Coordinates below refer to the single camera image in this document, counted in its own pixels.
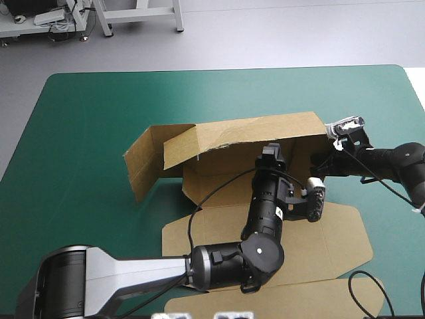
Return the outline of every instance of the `green mat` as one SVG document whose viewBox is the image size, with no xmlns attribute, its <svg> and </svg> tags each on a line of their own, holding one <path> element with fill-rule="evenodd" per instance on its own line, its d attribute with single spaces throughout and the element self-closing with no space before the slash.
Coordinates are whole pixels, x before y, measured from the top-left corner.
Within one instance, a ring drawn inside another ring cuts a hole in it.
<svg viewBox="0 0 425 319">
<path fill-rule="evenodd" d="M 122 154 L 149 125 L 308 110 L 324 122 L 362 116 L 376 147 L 425 144 L 425 113 L 398 66 L 50 77 L 0 183 L 0 313 L 14 312 L 40 258 L 61 246 L 98 245 L 115 257 L 161 254 L 161 228 L 193 204 L 180 179 L 161 180 L 142 204 L 134 201 Z M 361 268 L 384 282 L 397 314 L 420 314 L 424 218 L 377 183 L 326 183 L 328 201 L 362 214 L 375 255 Z M 140 313 L 191 293 L 175 289 Z"/>
</svg>

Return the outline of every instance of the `cardboard box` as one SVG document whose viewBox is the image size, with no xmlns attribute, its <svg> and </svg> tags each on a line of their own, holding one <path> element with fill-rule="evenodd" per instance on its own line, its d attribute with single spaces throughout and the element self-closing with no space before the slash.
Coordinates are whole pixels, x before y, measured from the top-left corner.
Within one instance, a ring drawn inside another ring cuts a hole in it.
<svg viewBox="0 0 425 319">
<path fill-rule="evenodd" d="M 256 157 L 270 142 L 281 145 L 289 173 L 303 183 L 311 175 L 310 156 L 332 148 L 323 122 L 313 112 L 303 112 L 203 124 L 151 126 L 124 157 L 131 188 L 138 201 L 158 178 L 183 177 L 184 194 L 199 203 L 223 182 L 253 168 Z M 239 240 L 246 222 L 253 175 L 254 172 L 237 179 L 203 205 L 204 209 L 193 223 L 196 245 Z M 189 252 L 188 219 L 185 217 L 164 227 L 164 256 Z M 257 318 L 270 318 L 271 314 L 286 311 L 291 314 L 287 318 L 303 318 L 303 298 L 310 298 L 311 309 L 315 309 L 310 315 L 315 314 L 315 318 L 320 318 L 317 317 L 320 312 L 360 318 L 360 312 L 353 311 L 346 280 L 335 280 L 373 257 L 360 214 L 354 207 L 326 203 L 323 217 L 317 223 L 286 221 L 282 245 L 286 252 L 285 263 L 260 292 L 242 298 L 237 286 L 227 287 L 218 289 L 220 292 L 170 300 L 166 310 L 202 314 L 201 318 L 212 318 L 216 311 L 253 310 Z M 359 286 L 359 298 L 367 298 L 371 312 L 377 314 L 383 297 L 364 279 L 355 282 Z M 299 294 L 299 298 L 290 298 L 291 306 L 282 304 L 280 298 L 268 300 L 271 295 L 287 296 L 290 292 Z M 323 302 L 323 297 L 330 298 L 329 302 Z"/>
<path fill-rule="evenodd" d="M 282 145 L 289 172 L 310 176 L 309 157 L 332 147 L 313 112 L 263 116 L 202 124 L 150 126 L 124 154 L 131 188 L 141 201 L 160 177 L 183 177 L 183 192 L 198 203 L 237 173 L 254 167 L 270 142 Z M 249 203 L 246 175 L 219 191 L 204 207 Z"/>
</svg>

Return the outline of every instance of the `wire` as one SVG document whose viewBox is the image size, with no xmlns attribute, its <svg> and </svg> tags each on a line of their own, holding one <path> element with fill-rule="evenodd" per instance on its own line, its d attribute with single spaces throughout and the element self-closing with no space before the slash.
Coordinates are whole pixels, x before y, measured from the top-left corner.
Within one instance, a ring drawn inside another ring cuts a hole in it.
<svg viewBox="0 0 425 319">
<path fill-rule="evenodd" d="M 175 279 L 175 280 L 170 280 L 169 281 L 169 284 L 167 286 L 165 286 L 164 289 L 160 290 L 157 294 L 153 295 L 151 298 L 147 299 L 146 301 L 143 301 L 138 306 L 132 308 L 131 310 L 128 310 L 127 312 L 125 312 L 121 316 L 117 316 L 116 319 L 127 318 L 130 314 L 133 314 L 134 312 L 138 311 L 139 309 L 142 309 L 144 306 L 146 306 L 147 304 L 153 302 L 155 299 L 158 299 L 160 296 L 162 296 L 163 294 L 165 294 L 167 291 L 173 289 L 176 286 L 179 286 L 180 283 L 181 283 L 181 281 L 184 278 L 186 278 L 186 273 L 185 274 L 182 274 L 179 277 L 177 277 L 177 279 Z"/>
<path fill-rule="evenodd" d="M 255 171 L 255 168 L 247 169 L 246 171 L 243 171 L 242 173 L 239 173 L 238 175 L 234 176 L 233 178 L 229 179 L 225 183 L 218 186 L 216 189 L 212 190 L 205 198 L 199 202 L 199 204 L 196 206 L 196 208 L 191 213 L 191 218 L 189 218 L 189 223 L 187 225 L 187 237 L 189 238 L 189 243 L 191 245 L 191 256 L 193 255 L 193 238 L 192 238 L 192 221 L 193 217 L 195 217 L 196 213 L 201 210 L 202 205 L 210 199 L 211 196 L 213 196 L 217 191 L 222 189 L 223 187 L 227 186 L 228 184 L 232 183 L 235 179 L 238 179 L 239 177 L 248 174 L 252 171 Z"/>
<path fill-rule="evenodd" d="M 354 300 L 354 302 L 356 303 L 356 305 L 361 309 L 361 311 L 363 311 L 367 316 L 369 316 L 370 318 L 372 318 L 372 319 L 376 319 L 376 317 L 374 317 L 369 311 L 367 311 L 366 309 L 365 309 L 365 307 L 363 307 L 362 306 L 362 304 L 357 300 L 357 298 L 355 297 L 355 295 L 354 295 L 354 292 L 353 292 L 353 287 L 351 286 L 351 281 L 353 280 L 353 277 L 356 275 L 356 274 L 365 274 L 366 276 L 368 276 L 370 279 L 372 279 L 373 281 L 374 281 L 374 283 L 379 287 L 379 289 L 382 291 L 382 293 L 384 294 L 384 297 L 385 297 L 385 300 L 386 300 L 386 303 L 388 304 L 388 306 L 390 307 L 390 311 L 391 311 L 391 317 L 392 318 L 394 318 L 395 317 L 395 314 L 394 314 L 394 309 L 392 308 L 392 304 L 391 304 L 391 301 L 390 301 L 390 298 L 388 297 L 388 295 L 386 294 L 386 292 L 385 292 L 385 289 L 382 287 L 382 285 L 379 283 L 379 281 L 374 277 L 374 276 L 372 276 L 371 274 L 369 274 L 368 272 L 366 272 L 366 271 L 364 271 L 364 270 L 356 270 L 356 271 L 353 271 L 351 274 L 350 274 L 350 277 L 348 278 L 348 290 L 349 290 L 349 292 L 350 292 L 350 296 L 351 296 L 351 298 Z"/>
<path fill-rule="evenodd" d="M 379 178 L 373 171 L 371 171 L 365 164 L 363 164 L 360 160 L 358 160 L 354 155 L 352 155 L 350 152 L 348 152 L 345 149 L 343 149 L 343 152 L 345 152 L 353 160 L 355 160 L 361 167 L 363 167 L 365 170 L 367 170 L 379 183 L 383 184 L 389 191 L 391 191 L 396 196 L 399 196 L 402 200 L 404 200 L 405 202 L 411 204 L 411 206 L 413 206 L 413 207 L 416 208 L 416 205 L 411 200 L 409 200 L 405 196 L 401 195 L 398 191 L 396 191 L 390 185 L 388 185 L 387 183 L 385 183 L 381 178 Z"/>
<path fill-rule="evenodd" d="M 422 306 L 422 313 L 425 317 L 425 272 L 420 283 L 420 305 Z"/>
</svg>

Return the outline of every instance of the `white label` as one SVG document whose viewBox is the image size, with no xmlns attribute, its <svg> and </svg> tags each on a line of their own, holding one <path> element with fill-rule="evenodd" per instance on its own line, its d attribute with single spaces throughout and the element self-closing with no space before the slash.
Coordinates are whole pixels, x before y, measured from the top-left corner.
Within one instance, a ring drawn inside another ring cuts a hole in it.
<svg viewBox="0 0 425 319">
<path fill-rule="evenodd" d="M 284 212 L 279 208 L 276 207 L 276 212 L 275 212 L 276 216 L 278 216 L 282 221 L 284 220 Z"/>
</svg>

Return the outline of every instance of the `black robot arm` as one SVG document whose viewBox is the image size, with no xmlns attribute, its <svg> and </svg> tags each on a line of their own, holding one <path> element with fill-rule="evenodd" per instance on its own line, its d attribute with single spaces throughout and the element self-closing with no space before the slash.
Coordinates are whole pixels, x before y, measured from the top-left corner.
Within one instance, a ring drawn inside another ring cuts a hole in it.
<svg viewBox="0 0 425 319">
<path fill-rule="evenodd" d="M 362 176 L 362 183 L 377 181 L 376 177 L 390 179 L 403 185 L 413 206 L 421 208 L 425 203 L 425 146 L 412 142 L 394 149 L 375 149 L 364 125 L 365 121 L 359 116 L 327 124 L 327 135 L 335 140 L 335 149 L 330 154 L 312 157 L 315 164 L 312 175 L 358 175 Z"/>
<path fill-rule="evenodd" d="M 123 299 L 189 284 L 200 291 L 240 285 L 255 292 L 284 263 L 285 219 L 318 221 L 325 186 L 311 177 L 302 197 L 294 197 L 279 144 L 256 159 L 252 198 L 241 241 L 201 245 L 192 256 L 119 260 L 98 247 L 60 249 L 42 260 L 18 297 L 16 319 L 112 318 Z"/>
</svg>

